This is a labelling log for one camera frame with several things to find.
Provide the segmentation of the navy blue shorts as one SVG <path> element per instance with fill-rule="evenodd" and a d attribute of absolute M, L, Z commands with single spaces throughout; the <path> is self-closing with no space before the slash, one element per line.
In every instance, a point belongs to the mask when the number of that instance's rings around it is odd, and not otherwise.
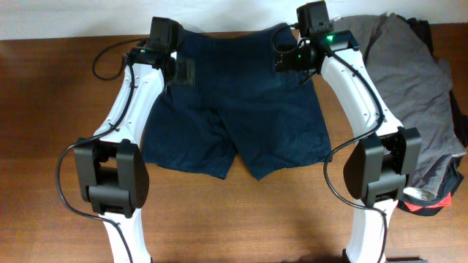
<path fill-rule="evenodd" d="M 167 169 L 226 178 L 240 156 L 262 179 L 324 161 L 331 143 L 312 81 L 275 70 L 276 51 L 295 45 L 284 23 L 232 39 L 183 32 L 177 54 L 193 73 L 154 102 L 143 160 Z"/>

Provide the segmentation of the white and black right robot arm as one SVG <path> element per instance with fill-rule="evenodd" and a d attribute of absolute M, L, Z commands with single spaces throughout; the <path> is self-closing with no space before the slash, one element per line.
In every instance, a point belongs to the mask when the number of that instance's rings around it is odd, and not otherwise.
<path fill-rule="evenodd" d="M 352 128 L 352 139 L 326 157 L 323 174 L 328 188 L 353 207 L 352 234 L 343 250 L 345 262 L 386 262 L 385 247 L 393 211 L 412 179 L 421 147 L 420 132 L 405 128 L 373 84 L 360 46 L 348 30 L 312 34 L 294 45 L 273 45 L 278 72 L 319 74 L 332 88 Z M 343 167 L 351 199 L 333 187 L 328 174 L 340 150 L 354 148 Z"/>

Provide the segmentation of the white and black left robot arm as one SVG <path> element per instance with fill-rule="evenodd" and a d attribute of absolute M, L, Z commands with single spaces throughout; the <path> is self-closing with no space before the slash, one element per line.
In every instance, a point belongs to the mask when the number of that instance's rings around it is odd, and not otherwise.
<path fill-rule="evenodd" d="M 140 142 L 151 108 L 172 82 L 193 83 L 195 63 L 175 51 L 134 47 L 123 57 L 121 89 L 102 125 L 74 146 L 80 192 L 105 225 L 115 262 L 151 262 L 142 207 L 149 190 Z"/>

